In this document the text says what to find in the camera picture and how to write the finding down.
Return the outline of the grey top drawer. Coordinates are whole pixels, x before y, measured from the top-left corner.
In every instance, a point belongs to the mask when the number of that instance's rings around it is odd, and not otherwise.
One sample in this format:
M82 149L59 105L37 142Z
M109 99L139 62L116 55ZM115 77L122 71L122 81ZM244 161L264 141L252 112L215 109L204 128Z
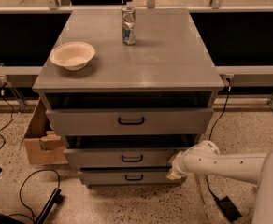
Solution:
M61 136L202 134L212 108L47 110Z

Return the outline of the grey drawer cabinet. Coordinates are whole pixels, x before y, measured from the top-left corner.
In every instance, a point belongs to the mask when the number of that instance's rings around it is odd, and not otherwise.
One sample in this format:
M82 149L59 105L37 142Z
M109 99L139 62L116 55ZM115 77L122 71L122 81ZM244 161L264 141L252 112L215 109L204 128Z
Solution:
M89 64L68 71L47 62L33 86L47 110L212 108L223 82L189 11L140 9L136 43L122 42L119 9L75 10L59 41L94 46ZM61 136L66 149L186 150L202 134Z

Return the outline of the grey bottom drawer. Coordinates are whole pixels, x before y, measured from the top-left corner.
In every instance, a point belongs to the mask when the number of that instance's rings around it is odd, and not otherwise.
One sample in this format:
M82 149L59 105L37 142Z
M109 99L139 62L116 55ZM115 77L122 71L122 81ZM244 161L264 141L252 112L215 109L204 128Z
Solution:
M168 179L167 172L166 168L81 170L78 177L86 186L180 184L184 181L184 178Z

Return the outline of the silver blue drink can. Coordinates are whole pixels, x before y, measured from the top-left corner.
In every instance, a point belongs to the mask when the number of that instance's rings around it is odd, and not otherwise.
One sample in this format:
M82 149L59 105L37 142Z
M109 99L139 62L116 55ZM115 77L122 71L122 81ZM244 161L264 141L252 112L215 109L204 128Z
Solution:
M125 45L134 45L135 36L136 10L134 7L122 7L122 42Z

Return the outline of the black power adapter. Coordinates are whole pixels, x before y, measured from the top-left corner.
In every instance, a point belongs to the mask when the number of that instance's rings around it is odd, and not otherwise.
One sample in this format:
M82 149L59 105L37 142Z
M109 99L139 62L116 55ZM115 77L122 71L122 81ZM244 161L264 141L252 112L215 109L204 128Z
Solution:
M238 211L238 209L228 196L225 196L224 198L218 200L217 204L221 211L223 212L223 214L225 215L225 217L230 222L233 222L238 218L242 217L241 213Z

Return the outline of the white bowl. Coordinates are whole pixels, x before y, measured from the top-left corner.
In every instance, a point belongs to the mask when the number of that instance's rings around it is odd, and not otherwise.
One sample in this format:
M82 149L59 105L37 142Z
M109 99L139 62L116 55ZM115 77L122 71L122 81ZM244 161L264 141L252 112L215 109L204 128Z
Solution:
M80 70L94 57L95 49L85 42L68 42L53 49L50 61L70 71Z

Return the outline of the grey drawer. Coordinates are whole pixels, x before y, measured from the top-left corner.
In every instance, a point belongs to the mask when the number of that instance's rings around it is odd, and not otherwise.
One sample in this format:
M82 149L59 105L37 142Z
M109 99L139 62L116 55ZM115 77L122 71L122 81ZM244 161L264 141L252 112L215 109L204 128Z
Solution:
M180 184L184 181L184 178L168 179L167 172L166 168L81 170L78 177L86 186Z
M212 108L47 110L61 136L202 134Z
M71 167L82 168L147 168L169 166L170 158L184 149L158 148L91 148L66 149Z

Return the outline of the cardboard box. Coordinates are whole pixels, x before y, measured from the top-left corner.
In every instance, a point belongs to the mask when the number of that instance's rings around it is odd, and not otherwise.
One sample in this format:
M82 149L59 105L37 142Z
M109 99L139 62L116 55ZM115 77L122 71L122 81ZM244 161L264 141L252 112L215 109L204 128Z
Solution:
M50 127L41 99L36 103L23 144L30 164L67 164L65 145Z

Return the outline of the black bar left floor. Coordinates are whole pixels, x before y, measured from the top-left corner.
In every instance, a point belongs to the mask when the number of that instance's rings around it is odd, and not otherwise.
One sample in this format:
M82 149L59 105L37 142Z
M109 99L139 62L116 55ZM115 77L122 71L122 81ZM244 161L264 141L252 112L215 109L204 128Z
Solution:
M55 188L51 196L49 197L48 201L46 202L45 206L43 207L41 213L36 218L34 224L43 224L47 219L51 208L55 204L60 204L63 201L64 197L61 194L61 190L59 188Z

